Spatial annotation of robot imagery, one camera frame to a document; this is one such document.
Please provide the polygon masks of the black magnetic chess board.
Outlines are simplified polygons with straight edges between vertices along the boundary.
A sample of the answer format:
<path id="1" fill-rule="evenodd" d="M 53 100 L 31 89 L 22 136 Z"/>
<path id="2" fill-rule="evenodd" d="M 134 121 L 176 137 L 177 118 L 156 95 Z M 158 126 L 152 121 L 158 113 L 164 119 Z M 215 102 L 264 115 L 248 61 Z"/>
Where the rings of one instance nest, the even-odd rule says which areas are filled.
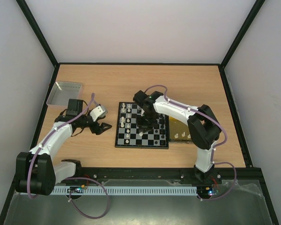
<path id="1" fill-rule="evenodd" d="M 137 125 L 141 108 L 133 102 L 119 102 L 117 131 L 115 136 L 116 148 L 168 149 L 169 148 L 169 117 L 160 114 L 157 124 L 144 131 Z"/>

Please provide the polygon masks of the gold metal tin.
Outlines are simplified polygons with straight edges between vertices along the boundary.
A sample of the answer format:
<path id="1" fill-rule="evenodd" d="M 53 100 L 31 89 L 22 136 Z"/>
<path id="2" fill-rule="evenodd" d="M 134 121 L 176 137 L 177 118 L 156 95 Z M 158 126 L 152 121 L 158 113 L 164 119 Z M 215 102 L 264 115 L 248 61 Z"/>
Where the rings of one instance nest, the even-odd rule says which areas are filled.
<path id="1" fill-rule="evenodd" d="M 193 144 L 188 126 L 173 117 L 169 117 L 169 142 Z"/>

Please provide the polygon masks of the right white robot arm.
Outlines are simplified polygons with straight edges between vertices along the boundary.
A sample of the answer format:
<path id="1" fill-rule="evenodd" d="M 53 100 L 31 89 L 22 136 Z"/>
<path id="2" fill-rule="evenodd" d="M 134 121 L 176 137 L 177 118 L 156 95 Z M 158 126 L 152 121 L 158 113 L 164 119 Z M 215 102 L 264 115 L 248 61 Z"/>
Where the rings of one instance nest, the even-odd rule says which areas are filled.
<path id="1" fill-rule="evenodd" d="M 221 132 L 210 107 L 182 104 L 166 98 L 158 91 L 147 95 L 140 90 L 134 95 L 133 101 L 141 108 L 141 115 L 136 117 L 136 123 L 142 133 L 157 128 L 161 124 L 157 121 L 161 115 L 173 117 L 188 126 L 191 141 L 197 147 L 195 179 L 201 184 L 210 180 L 214 169 L 213 151 Z"/>

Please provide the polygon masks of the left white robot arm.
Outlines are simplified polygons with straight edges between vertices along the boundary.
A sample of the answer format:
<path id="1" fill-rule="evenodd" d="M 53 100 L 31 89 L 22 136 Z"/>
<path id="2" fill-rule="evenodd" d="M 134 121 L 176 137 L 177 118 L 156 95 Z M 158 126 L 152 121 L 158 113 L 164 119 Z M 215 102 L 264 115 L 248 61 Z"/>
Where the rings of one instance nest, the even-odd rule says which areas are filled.
<path id="1" fill-rule="evenodd" d="M 27 193 L 30 199 L 38 195 L 50 195 L 56 184 L 81 175 L 79 160 L 64 159 L 58 165 L 53 165 L 57 152 L 78 128 L 88 128 L 96 135 L 111 128 L 107 123 L 98 122 L 107 114 L 103 105 L 96 104 L 95 108 L 89 109 L 84 108 L 83 104 L 83 100 L 70 99 L 67 109 L 58 115 L 45 138 L 30 151 L 18 154 L 15 170 L 17 192 Z"/>

